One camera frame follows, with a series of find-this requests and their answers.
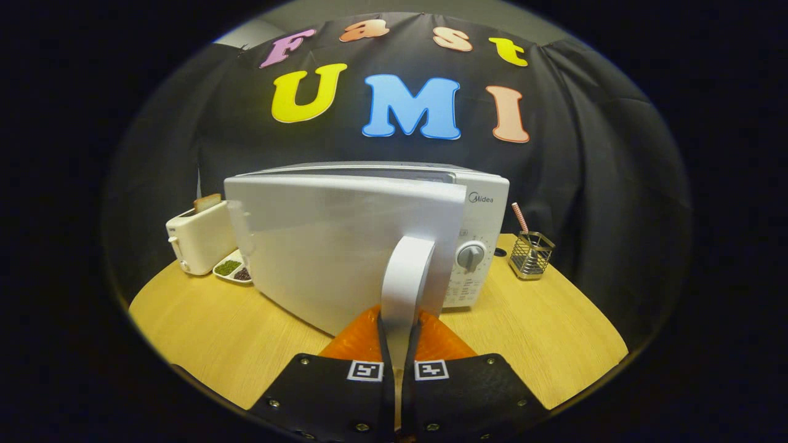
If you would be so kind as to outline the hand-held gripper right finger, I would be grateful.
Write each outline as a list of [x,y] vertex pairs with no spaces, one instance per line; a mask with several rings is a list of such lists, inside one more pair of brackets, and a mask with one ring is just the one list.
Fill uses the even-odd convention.
[[549,410],[497,353],[479,354],[421,311],[403,380],[403,434],[414,442],[513,442]]

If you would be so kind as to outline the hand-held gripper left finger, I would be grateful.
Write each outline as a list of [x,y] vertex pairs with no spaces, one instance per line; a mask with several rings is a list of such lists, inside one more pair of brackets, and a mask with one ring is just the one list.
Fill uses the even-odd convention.
[[378,325],[363,311],[318,355],[299,353],[250,408],[306,442],[392,442],[394,384]]

